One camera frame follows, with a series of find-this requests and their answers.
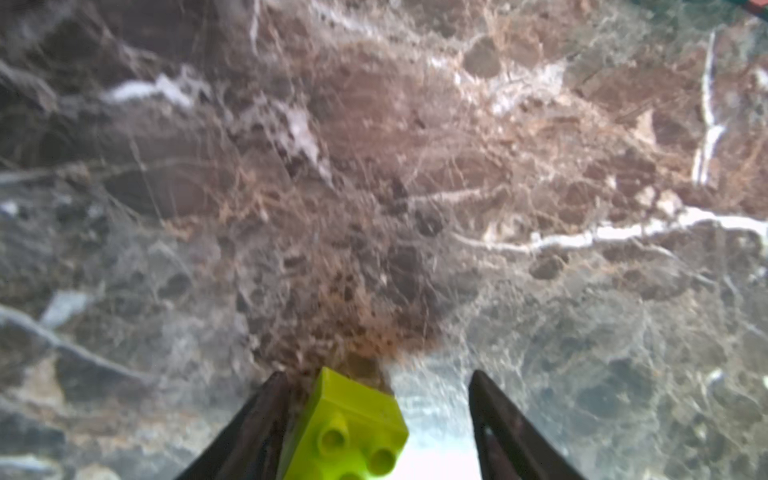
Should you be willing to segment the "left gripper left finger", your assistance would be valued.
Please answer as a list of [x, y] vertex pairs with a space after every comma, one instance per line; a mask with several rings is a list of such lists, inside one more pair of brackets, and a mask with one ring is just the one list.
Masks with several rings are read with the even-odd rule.
[[275, 480], [288, 426], [290, 384], [273, 373], [178, 480]]

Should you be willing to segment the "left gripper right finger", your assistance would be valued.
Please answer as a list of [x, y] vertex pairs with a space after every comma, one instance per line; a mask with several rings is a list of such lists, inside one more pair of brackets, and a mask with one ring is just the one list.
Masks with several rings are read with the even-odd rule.
[[484, 371], [473, 372], [468, 395], [483, 479], [584, 479]]

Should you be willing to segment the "green brick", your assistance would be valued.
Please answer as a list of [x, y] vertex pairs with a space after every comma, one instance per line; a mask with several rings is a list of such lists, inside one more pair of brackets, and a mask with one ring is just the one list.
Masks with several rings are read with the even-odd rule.
[[279, 479], [383, 479], [409, 430], [395, 398], [324, 367], [283, 448]]

